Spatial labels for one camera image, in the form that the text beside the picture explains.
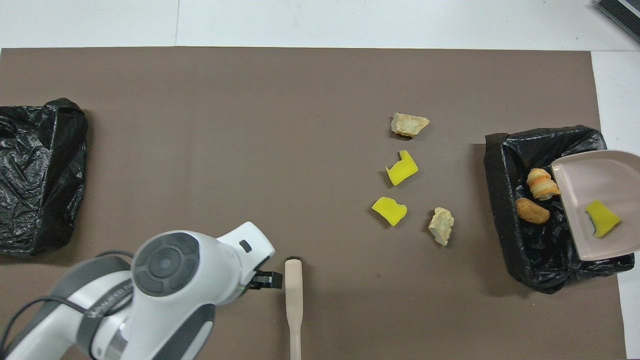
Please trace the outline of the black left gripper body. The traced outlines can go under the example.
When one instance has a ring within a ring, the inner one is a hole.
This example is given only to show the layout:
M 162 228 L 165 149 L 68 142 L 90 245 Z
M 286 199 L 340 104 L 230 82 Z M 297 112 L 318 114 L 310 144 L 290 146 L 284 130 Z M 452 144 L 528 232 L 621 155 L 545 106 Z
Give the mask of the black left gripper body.
M 265 272 L 263 272 L 262 270 L 259 269 L 258 271 L 256 271 L 251 280 L 242 287 L 243 292 L 263 289 L 263 287 L 265 287 L 264 275 Z

